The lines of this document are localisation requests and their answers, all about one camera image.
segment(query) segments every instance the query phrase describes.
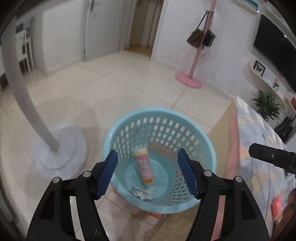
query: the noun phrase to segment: potted plant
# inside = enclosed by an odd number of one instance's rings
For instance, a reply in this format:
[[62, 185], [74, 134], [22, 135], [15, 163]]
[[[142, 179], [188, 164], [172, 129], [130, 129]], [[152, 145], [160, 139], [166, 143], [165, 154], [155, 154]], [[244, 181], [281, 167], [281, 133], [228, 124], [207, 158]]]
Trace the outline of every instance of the potted plant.
[[268, 121], [269, 118], [272, 120], [280, 120], [279, 105], [276, 104], [274, 95], [271, 93], [265, 94], [263, 91], [259, 90], [258, 97], [252, 99], [255, 101], [256, 105], [259, 107], [257, 113], [259, 113], [265, 121]]

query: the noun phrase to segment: pink coat rack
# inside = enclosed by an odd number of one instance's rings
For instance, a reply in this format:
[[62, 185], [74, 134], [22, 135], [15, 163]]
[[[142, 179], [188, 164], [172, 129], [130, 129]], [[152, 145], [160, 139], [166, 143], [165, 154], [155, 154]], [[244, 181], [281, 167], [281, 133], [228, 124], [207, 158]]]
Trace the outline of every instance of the pink coat rack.
[[[205, 23], [204, 33], [207, 33], [207, 31], [209, 30], [210, 22], [211, 22], [211, 16], [212, 16], [212, 13], [214, 12], [215, 4], [216, 4], [216, 0], [212, 0], [210, 10], [209, 10], [209, 12], [207, 14], [207, 20], [206, 20], [206, 23]], [[194, 58], [194, 61], [193, 61], [193, 64], [192, 64], [192, 67], [191, 67], [190, 72], [189, 72], [189, 75], [186, 75], [184, 73], [177, 73], [175, 75], [177, 80], [179, 80], [180, 82], [182, 82], [183, 84], [185, 84], [185, 85], [187, 85], [189, 87], [200, 88], [202, 86], [201, 82], [198, 79], [193, 78], [193, 73], [194, 73], [194, 70], [195, 70], [196, 65], [198, 63], [198, 60], [200, 58], [200, 54], [202, 52], [203, 47], [204, 47], [203, 44], [201, 44], [198, 47], [195, 58]]]

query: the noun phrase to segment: hand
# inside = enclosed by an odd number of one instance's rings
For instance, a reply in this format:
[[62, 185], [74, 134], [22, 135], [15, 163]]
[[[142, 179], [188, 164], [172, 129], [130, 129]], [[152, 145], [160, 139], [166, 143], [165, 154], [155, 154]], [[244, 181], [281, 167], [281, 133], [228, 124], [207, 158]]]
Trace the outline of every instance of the hand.
[[288, 196], [288, 205], [285, 207], [283, 210], [283, 217], [279, 223], [274, 222], [274, 234], [271, 240], [275, 240], [275, 238], [283, 231], [284, 227], [287, 225], [291, 217], [293, 216], [294, 213], [294, 203], [296, 198], [296, 188], [293, 189], [289, 196]]

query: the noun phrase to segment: wooden floor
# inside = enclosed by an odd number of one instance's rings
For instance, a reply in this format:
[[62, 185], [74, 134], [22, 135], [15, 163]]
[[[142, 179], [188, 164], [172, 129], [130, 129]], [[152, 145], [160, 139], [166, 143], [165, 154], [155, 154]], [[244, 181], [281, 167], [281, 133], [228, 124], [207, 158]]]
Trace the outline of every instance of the wooden floor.
[[139, 54], [144, 54], [147, 56], [152, 55], [152, 47], [145, 47], [145, 46], [130, 46], [128, 51], [134, 52], [134, 53], [139, 53]]

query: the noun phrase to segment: figurine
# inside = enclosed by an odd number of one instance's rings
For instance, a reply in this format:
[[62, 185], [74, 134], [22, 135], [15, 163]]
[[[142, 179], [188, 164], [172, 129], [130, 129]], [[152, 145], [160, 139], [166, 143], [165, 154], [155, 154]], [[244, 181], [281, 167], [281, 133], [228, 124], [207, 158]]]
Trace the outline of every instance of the figurine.
[[276, 79], [276, 81], [274, 82], [272, 88], [275, 90], [275, 91], [278, 91], [279, 90], [279, 84], [277, 83], [279, 80]]

